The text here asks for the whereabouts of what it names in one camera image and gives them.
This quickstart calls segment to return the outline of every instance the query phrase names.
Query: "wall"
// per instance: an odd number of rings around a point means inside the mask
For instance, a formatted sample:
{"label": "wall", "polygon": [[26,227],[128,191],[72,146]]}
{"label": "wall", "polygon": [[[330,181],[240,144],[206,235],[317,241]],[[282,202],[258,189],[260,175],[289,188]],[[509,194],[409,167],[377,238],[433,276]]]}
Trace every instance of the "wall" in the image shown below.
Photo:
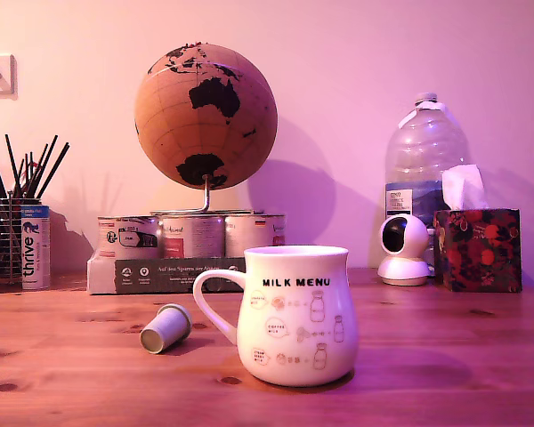
{"label": "wall", "polygon": [[58,214],[53,267],[83,269],[98,215],[193,207],[143,154],[133,104],[146,69],[197,41],[250,59],[277,101],[262,169],[212,194],[213,208],[288,215],[289,243],[346,246],[377,266],[384,154],[418,92],[457,116],[492,206],[522,210],[522,259],[534,284],[534,1],[0,0],[0,52],[17,93],[0,99],[17,153],[54,134],[71,149],[45,193]]}

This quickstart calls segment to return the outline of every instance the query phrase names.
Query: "metal mesh pen holder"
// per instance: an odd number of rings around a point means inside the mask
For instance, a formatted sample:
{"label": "metal mesh pen holder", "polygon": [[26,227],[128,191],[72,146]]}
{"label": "metal mesh pen holder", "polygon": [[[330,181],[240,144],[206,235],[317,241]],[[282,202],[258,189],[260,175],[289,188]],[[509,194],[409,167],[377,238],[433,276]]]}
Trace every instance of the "metal mesh pen holder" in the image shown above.
{"label": "metal mesh pen holder", "polygon": [[22,205],[41,205],[39,198],[0,198],[0,279],[21,280]]}

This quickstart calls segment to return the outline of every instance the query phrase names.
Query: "tin can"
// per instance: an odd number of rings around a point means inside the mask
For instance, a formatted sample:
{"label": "tin can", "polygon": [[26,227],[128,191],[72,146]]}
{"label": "tin can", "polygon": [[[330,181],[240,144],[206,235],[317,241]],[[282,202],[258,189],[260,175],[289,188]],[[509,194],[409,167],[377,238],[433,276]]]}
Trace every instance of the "tin can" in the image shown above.
{"label": "tin can", "polygon": [[285,215],[241,213],[225,217],[225,256],[238,258],[250,247],[285,245]]}
{"label": "tin can", "polygon": [[116,260],[158,258],[157,216],[100,216],[99,256]]}
{"label": "tin can", "polygon": [[212,214],[162,217],[165,258],[220,258],[224,254],[223,217]]}
{"label": "tin can", "polygon": [[50,210],[44,205],[22,205],[21,287],[50,287]]}

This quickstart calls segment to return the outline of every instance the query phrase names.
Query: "stacked cans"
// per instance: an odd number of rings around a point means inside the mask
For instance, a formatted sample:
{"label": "stacked cans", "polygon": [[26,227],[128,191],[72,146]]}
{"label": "stacked cans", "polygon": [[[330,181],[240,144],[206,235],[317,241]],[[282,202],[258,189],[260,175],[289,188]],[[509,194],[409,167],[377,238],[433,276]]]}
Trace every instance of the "stacked cans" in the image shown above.
{"label": "stacked cans", "polygon": [[100,217],[98,255],[117,260],[239,258],[285,245],[285,215],[195,213]]}
{"label": "stacked cans", "polygon": [[242,257],[249,247],[285,245],[285,224],[285,215],[260,213],[164,215],[164,257]]}

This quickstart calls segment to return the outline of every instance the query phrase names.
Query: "mug handle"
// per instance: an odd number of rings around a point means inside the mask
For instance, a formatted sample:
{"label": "mug handle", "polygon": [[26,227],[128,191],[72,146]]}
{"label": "mug handle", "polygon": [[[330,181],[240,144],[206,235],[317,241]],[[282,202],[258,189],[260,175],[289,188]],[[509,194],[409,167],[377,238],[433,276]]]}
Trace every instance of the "mug handle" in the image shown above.
{"label": "mug handle", "polygon": [[233,345],[237,345],[237,329],[234,325],[226,321],[222,316],[217,314],[206,302],[202,294],[202,285],[209,278],[227,278],[246,288],[246,275],[241,271],[234,270],[208,270],[201,273],[194,281],[194,300],[204,314],[212,321],[217,328],[227,336]]}

